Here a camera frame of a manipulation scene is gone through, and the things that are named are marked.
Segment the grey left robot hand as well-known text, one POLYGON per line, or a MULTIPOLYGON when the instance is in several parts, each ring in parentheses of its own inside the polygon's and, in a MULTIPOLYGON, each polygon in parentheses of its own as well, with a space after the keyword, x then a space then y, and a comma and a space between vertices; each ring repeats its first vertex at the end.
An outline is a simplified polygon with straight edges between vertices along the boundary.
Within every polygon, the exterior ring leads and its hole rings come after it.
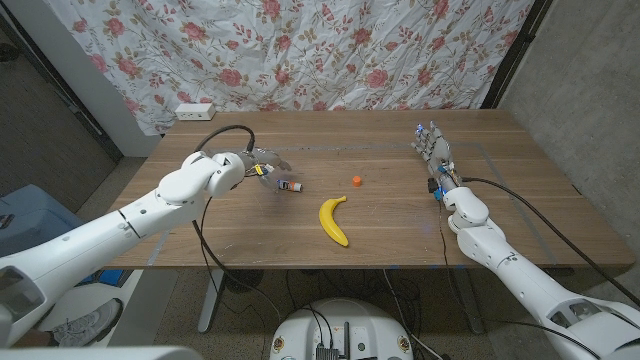
POLYGON ((239 153, 244 164, 245 177, 257 177, 266 188, 278 192, 279 185, 274 175, 276 169, 290 171, 290 164, 283 160, 277 153, 262 148, 254 148, 252 151, 244 150, 239 153))

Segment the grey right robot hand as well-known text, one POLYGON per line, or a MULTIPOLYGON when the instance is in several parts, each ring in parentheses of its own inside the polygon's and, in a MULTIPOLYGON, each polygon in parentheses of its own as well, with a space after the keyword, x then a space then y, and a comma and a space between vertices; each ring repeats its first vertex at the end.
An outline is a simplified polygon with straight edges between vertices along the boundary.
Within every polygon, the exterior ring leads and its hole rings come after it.
POLYGON ((428 127, 417 125, 411 147, 425 161, 431 175, 439 176, 455 169, 450 145, 433 121, 428 127))

